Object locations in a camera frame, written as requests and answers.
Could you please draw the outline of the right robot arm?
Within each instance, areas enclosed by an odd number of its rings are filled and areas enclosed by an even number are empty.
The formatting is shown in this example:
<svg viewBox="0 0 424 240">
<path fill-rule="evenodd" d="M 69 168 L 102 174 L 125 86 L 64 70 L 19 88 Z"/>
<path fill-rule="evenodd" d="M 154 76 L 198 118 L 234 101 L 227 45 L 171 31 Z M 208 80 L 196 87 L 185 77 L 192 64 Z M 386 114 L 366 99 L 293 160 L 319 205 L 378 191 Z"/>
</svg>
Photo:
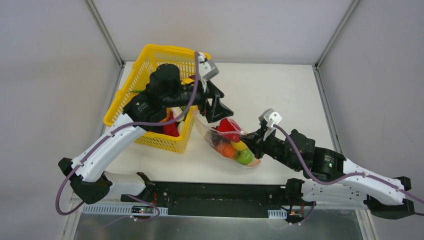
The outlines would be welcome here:
<svg viewBox="0 0 424 240">
<path fill-rule="evenodd" d="M 264 155 L 304 179 L 290 178 L 284 189 L 284 200 L 290 205 L 304 202 L 326 202 L 369 210 L 378 218 L 399 220 L 416 215 L 412 200 L 406 197 L 411 180 L 400 176 L 384 177 L 367 170 L 341 153 L 317 147 L 315 140 L 293 129 L 284 140 L 266 130 L 242 135 L 240 140 L 257 158 Z"/>
</svg>

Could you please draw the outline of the yellow lemon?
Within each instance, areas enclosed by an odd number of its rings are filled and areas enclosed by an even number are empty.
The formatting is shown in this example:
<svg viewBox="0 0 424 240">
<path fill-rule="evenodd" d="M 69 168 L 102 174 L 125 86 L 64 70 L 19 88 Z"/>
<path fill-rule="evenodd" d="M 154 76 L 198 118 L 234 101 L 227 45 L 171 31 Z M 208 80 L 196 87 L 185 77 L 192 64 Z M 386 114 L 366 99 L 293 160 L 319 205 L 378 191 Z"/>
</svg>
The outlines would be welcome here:
<svg viewBox="0 0 424 240">
<path fill-rule="evenodd" d="M 245 151 L 245 150 L 248 149 L 247 145 L 244 142 L 242 142 L 242 141 L 238 141 L 238 142 L 231 141 L 230 144 L 237 151 Z"/>
</svg>

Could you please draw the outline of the small orange pumpkin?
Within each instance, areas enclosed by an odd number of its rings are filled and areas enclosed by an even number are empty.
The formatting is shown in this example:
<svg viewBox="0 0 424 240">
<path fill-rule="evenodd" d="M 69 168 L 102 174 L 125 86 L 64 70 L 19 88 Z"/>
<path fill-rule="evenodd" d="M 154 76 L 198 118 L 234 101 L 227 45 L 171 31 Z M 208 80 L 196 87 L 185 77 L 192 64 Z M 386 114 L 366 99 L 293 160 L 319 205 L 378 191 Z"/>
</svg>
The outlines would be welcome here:
<svg viewBox="0 0 424 240">
<path fill-rule="evenodd" d="M 215 147 L 215 150 L 229 159 L 233 159 L 237 154 L 237 150 L 230 143 L 221 143 Z"/>
</svg>

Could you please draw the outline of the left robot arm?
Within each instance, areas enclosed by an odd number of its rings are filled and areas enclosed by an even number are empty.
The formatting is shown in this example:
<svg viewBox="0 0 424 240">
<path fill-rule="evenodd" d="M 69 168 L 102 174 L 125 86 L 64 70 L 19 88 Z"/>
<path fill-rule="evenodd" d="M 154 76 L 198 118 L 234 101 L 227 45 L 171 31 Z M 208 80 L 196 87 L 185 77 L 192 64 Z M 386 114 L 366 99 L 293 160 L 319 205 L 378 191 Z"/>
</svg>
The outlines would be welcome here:
<svg viewBox="0 0 424 240">
<path fill-rule="evenodd" d="M 133 195 L 143 203 L 152 198 L 153 189 L 140 175 L 110 174 L 106 168 L 137 138 L 160 126 L 168 109 L 197 106 L 209 123 L 233 115 L 221 103 L 224 93 L 211 81 L 219 73 L 215 63 L 206 60 L 196 70 L 198 83 L 182 84 L 176 65 L 161 64 L 150 74 L 146 88 L 131 98 L 101 138 L 79 156 L 59 161 L 67 182 L 85 204 L 97 203 L 112 193 Z"/>
</svg>

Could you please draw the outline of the clear zip top bag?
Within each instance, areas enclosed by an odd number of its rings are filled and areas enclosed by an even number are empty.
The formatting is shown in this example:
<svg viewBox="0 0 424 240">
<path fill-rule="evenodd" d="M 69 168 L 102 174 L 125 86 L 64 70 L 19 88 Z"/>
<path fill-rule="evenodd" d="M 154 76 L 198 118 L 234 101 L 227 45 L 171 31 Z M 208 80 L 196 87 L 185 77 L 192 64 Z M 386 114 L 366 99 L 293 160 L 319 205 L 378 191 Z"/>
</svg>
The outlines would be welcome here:
<svg viewBox="0 0 424 240">
<path fill-rule="evenodd" d="M 234 119 L 226 117 L 217 122 L 208 123 L 206 117 L 197 113 L 194 124 L 206 143 L 221 156 L 247 167 L 255 167 L 261 163 L 241 141 L 241 136 L 247 133 Z"/>
</svg>

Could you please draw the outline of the dark purple grape bunch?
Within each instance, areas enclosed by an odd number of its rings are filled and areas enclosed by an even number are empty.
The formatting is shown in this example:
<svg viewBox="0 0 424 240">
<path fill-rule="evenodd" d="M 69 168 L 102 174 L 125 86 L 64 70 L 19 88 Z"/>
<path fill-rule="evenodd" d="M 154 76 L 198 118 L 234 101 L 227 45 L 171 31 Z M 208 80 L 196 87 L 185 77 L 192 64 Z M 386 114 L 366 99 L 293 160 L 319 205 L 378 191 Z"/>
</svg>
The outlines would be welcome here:
<svg viewBox="0 0 424 240">
<path fill-rule="evenodd" d="M 216 148 L 217 146 L 221 145 L 221 144 L 229 144 L 230 141 L 224 137 L 222 137 L 220 134 L 218 134 L 217 132 L 212 132 L 210 134 L 210 141 L 212 143 L 212 146 L 214 148 Z"/>
</svg>

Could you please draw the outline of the green apple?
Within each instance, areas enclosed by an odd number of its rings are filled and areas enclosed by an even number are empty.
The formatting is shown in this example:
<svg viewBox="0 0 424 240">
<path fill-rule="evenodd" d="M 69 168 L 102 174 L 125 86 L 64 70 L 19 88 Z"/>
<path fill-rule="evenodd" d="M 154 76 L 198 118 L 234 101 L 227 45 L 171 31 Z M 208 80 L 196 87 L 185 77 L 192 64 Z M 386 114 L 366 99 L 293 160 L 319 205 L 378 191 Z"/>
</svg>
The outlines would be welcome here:
<svg viewBox="0 0 424 240">
<path fill-rule="evenodd" d="M 237 151 L 234 159 L 239 164 L 247 166 L 255 160 L 255 156 L 249 149 L 246 149 L 246 150 Z"/>
</svg>

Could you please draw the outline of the red bell pepper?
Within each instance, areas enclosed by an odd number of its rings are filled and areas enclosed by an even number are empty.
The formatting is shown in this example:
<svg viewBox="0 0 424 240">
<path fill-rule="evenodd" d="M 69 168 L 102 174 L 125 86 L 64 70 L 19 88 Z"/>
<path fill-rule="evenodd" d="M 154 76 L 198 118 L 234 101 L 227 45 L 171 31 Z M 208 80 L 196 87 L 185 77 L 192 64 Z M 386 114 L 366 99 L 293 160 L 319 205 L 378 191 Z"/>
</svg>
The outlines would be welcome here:
<svg viewBox="0 0 424 240">
<path fill-rule="evenodd" d="M 216 127 L 216 130 L 220 132 L 221 136 L 224 139 L 235 143 L 240 142 L 242 128 L 237 124 L 235 120 L 231 118 L 222 119 L 219 122 L 219 125 Z"/>
</svg>

